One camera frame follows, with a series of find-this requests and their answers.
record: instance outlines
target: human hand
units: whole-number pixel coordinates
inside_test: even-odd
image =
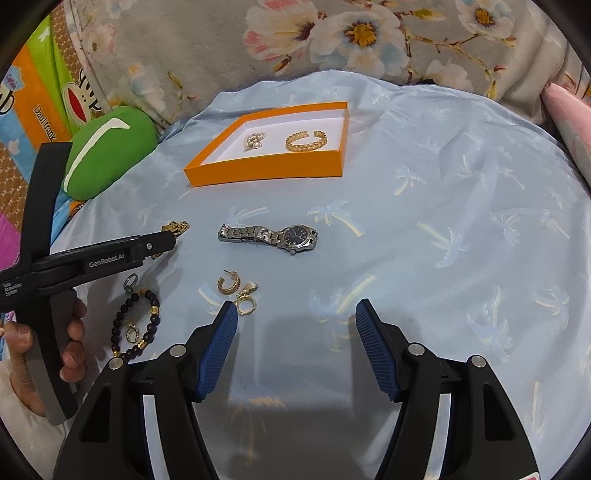
[[[86,352],[84,345],[82,345],[85,327],[80,320],[84,315],[86,315],[86,305],[81,299],[76,299],[74,315],[68,325],[68,335],[72,341],[68,343],[61,356],[64,366],[60,370],[60,378],[65,382],[79,382],[86,372]],[[31,328],[16,322],[6,322],[4,324],[4,340],[10,351],[10,385],[14,393],[29,410],[44,417],[45,405],[35,390],[24,357],[25,352],[33,346]]]

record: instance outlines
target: orange fabric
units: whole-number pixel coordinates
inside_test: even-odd
[[[72,137],[51,101],[27,46],[14,60],[26,88],[14,92],[14,110],[35,150],[44,142],[67,142]]]

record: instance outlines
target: green pillow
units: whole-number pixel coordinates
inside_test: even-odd
[[[72,137],[64,191],[74,200],[96,197],[158,144],[148,115],[120,106],[94,119]]]

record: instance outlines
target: pink cushion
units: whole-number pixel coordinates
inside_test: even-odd
[[[555,83],[544,89],[542,100],[574,162],[591,185],[591,107]]]

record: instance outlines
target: watch face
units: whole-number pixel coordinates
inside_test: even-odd
[[[285,231],[284,239],[287,245],[301,245],[308,240],[308,229],[303,225],[291,226]]]

